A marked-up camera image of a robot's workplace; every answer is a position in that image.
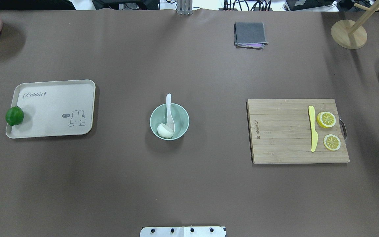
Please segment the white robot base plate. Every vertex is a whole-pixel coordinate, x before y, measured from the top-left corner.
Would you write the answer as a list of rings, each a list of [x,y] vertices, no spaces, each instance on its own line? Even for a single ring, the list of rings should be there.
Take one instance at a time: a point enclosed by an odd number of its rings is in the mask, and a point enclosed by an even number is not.
[[[144,227],[140,237],[226,237],[222,226],[166,226]]]

